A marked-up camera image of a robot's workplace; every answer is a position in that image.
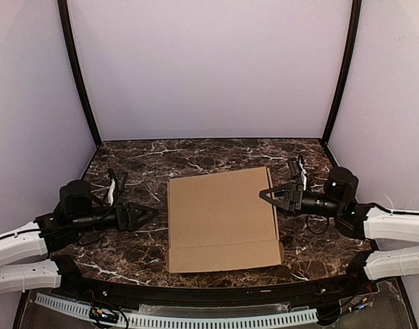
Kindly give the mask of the brown cardboard box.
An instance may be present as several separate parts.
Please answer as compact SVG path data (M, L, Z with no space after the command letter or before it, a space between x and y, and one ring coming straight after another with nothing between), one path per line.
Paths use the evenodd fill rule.
M281 265L284 250L276 210L259 196L270 187L266 167L171 179L168 272Z

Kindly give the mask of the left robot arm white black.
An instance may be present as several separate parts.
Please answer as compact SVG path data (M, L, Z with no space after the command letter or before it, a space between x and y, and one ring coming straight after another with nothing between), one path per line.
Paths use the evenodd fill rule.
M135 232L158 215L155 208L120 203L124 188L124 182L113 179L109 192L100 199L87 181L74 180L59 190L53 212L0 234L0 295L41 288L78 290L82 274L70 256L37 263L25 260L62 250L79 242L86 232Z

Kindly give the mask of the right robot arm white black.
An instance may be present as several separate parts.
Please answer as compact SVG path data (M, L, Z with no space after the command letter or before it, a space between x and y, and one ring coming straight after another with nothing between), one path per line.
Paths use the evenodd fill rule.
M359 252L346 269L352 281L374 282L396 276L419 275L419 211L392 210L355 199L359 180L344 167L330 170L321 193L299 181L262 190L261 199L287 215L331 218L342 235L363 240L389 239L414 243L391 251Z

